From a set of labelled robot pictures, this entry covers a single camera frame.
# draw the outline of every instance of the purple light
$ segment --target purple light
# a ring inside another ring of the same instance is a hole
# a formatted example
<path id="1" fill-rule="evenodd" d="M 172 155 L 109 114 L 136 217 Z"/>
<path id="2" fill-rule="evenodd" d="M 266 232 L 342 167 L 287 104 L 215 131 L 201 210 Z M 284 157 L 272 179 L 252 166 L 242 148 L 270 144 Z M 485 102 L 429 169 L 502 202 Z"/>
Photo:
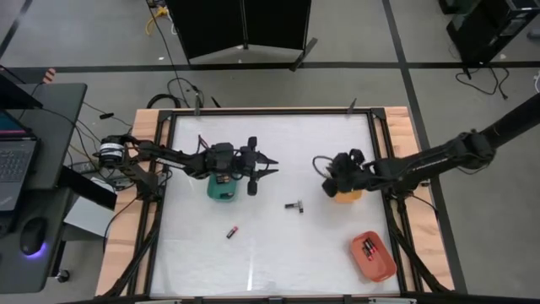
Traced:
<path id="1" fill-rule="evenodd" d="M 26 258 L 29 258 L 29 259 L 41 258 L 41 256 L 43 256 L 43 253 L 46 251 L 46 249 L 47 249 L 47 245 L 43 243 L 43 245 L 41 245 L 41 248 L 38 252 L 34 254 L 30 254 L 29 256 L 26 256 Z"/>

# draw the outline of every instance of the laptop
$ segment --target laptop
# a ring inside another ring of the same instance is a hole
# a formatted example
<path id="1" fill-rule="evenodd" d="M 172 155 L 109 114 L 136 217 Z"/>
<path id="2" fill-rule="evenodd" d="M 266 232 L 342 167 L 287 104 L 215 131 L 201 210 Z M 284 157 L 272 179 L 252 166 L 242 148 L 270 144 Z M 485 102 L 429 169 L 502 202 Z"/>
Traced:
<path id="1" fill-rule="evenodd" d="M 0 214 L 15 211 L 38 143 L 28 128 L 0 110 Z"/>

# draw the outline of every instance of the laptop keyboard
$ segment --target laptop keyboard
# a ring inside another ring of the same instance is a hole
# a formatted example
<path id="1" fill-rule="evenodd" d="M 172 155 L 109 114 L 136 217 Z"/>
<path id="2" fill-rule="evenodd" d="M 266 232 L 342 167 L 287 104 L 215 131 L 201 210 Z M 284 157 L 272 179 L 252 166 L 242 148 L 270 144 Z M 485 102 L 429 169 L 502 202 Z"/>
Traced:
<path id="1" fill-rule="evenodd" d="M 21 182 L 30 157 L 30 151 L 0 149 L 0 182 Z"/>

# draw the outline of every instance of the computer mouse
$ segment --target computer mouse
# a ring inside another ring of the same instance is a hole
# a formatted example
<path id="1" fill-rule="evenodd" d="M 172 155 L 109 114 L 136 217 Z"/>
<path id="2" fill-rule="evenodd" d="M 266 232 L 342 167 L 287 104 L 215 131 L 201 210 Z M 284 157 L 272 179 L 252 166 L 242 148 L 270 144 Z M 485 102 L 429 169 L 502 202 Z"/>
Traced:
<path id="1" fill-rule="evenodd" d="M 42 217 L 26 222 L 20 233 L 20 251 L 27 256 L 39 252 L 45 240 L 46 228 L 47 221 Z"/>

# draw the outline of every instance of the black panel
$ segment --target black panel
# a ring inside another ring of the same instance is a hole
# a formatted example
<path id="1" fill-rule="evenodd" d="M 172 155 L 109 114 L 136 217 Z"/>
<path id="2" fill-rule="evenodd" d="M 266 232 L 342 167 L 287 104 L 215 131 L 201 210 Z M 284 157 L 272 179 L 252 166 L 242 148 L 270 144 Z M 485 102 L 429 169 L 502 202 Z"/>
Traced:
<path id="1" fill-rule="evenodd" d="M 167 0 L 188 59 L 243 43 L 240 0 Z"/>
<path id="2" fill-rule="evenodd" d="M 252 45 L 303 50 L 311 0 L 245 0 Z"/>

